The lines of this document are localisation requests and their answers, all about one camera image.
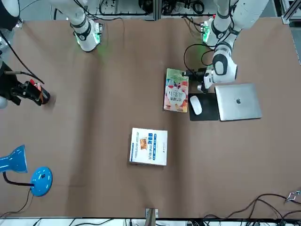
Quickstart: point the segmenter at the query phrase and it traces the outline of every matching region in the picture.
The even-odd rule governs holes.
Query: brown tabletop
[[[0,111],[0,155],[27,151],[29,173],[9,178],[29,182],[44,165],[53,172],[49,193],[21,215],[143,218],[153,207],[162,218],[224,217],[262,193],[300,188],[301,68],[289,27],[261,18],[235,44],[237,82],[255,83],[260,120],[195,122],[162,110],[166,69],[184,70],[184,50],[196,42],[183,19],[116,20],[85,53],[67,21],[26,22],[15,50],[57,97],[52,110],[22,100]],[[201,66],[201,51],[188,51],[189,67]],[[13,57],[9,65],[22,69]],[[168,130],[167,166],[128,163],[132,127]],[[3,179],[0,187],[0,211],[19,209],[28,188]],[[265,200],[282,213],[298,208]],[[274,217],[257,204],[253,218]]]

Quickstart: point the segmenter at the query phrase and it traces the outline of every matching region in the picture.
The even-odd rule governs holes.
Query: blue desk lamp
[[[52,185],[52,172],[42,166],[36,169],[31,178],[31,183],[18,183],[7,178],[6,171],[12,170],[17,173],[27,173],[25,145],[17,147],[10,155],[0,158],[0,172],[3,173],[4,180],[12,185],[30,186],[30,190],[35,196],[45,195]]]

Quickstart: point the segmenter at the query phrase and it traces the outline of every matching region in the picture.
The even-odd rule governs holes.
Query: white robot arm
[[[236,79],[238,66],[231,58],[234,42],[241,30],[253,26],[269,0],[237,0],[234,4],[232,0],[214,1],[217,14],[204,23],[203,40],[208,46],[215,46],[212,66],[207,67],[204,76],[205,89],[213,83],[233,82]]]
[[[68,17],[80,47],[86,52],[95,49],[101,41],[103,25],[87,18],[83,9],[87,0],[49,0],[49,2]],[[7,45],[12,49],[8,35],[19,21],[21,21],[19,1],[0,0],[0,47]],[[23,66],[30,72],[26,73],[27,75],[41,81],[24,64]],[[7,106],[8,100],[20,105],[19,97],[31,99],[38,105],[48,103],[50,94],[41,86],[37,89],[38,86],[35,87],[35,84],[29,81],[20,83],[16,76],[18,73],[21,72],[11,70],[0,57],[0,109]]]
[[[87,18],[83,8],[87,0],[49,0],[50,4],[66,15],[75,31],[78,44],[85,52],[92,51],[100,43],[102,24]]]

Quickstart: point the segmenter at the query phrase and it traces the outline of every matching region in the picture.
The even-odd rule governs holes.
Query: black mouse pad
[[[192,109],[190,103],[190,97],[197,96],[198,100],[202,106],[202,113],[196,115]],[[190,121],[218,121],[218,105],[215,93],[189,93],[188,94],[189,103],[189,115]]]

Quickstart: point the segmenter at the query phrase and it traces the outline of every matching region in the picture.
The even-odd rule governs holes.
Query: book
[[[166,73],[164,110],[187,112],[188,109],[188,81],[180,70],[168,68]]]
[[[129,161],[166,166],[167,131],[133,128]]]

